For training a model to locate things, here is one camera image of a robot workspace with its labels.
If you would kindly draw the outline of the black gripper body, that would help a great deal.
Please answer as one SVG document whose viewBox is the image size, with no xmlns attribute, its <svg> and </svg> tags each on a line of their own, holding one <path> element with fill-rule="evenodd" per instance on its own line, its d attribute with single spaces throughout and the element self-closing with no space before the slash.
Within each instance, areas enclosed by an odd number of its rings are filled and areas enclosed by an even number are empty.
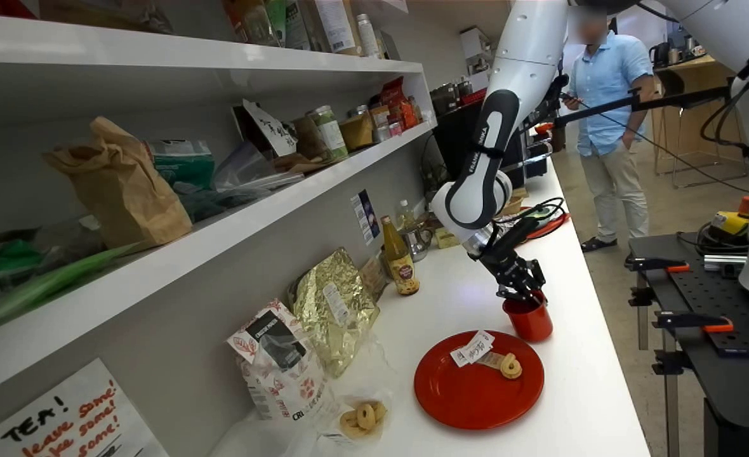
<svg viewBox="0 0 749 457">
<path fill-rule="evenodd" d="M 531 231 L 532 223 L 521 222 L 493 236 L 476 255 L 480 265 L 494 277 L 500 297 L 532 297 L 545 285 L 541 265 L 517 255 Z"/>
</svg>

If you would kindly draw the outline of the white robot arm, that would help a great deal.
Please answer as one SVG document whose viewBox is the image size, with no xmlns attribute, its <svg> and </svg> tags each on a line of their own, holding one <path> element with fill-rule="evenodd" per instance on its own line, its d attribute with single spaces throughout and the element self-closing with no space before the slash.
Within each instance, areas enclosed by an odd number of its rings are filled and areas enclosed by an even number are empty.
<svg viewBox="0 0 749 457">
<path fill-rule="evenodd" d="M 497 211 L 513 184 L 503 173 L 511 139 L 532 125 L 559 74 L 565 27 L 610 20 L 636 0 L 514 0 L 504 20 L 490 86 L 480 105 L 476 139 L 464 171 L 432 198 L 434 215 L 497 283 L 504 300 L 532 300 L 545 285 L 536 261 L 514 255 L 517 233 L 497 233 Z M 737 74 L 732 102 L 749 154 L 749 0 L 660 0 L 719 63 Z M 739 274 L 749 291 L 749 255 Z"/>
</svg>

